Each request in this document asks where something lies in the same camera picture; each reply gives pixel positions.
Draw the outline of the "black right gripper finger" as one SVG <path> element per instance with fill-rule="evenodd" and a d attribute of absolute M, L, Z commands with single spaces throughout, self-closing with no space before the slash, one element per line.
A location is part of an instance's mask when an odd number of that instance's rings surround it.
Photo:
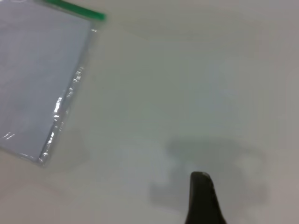
<path fill-rule="evenodd" d="M 185 224 L 226 223 L 210 175 L 205 172 L 192 172 Z"/>

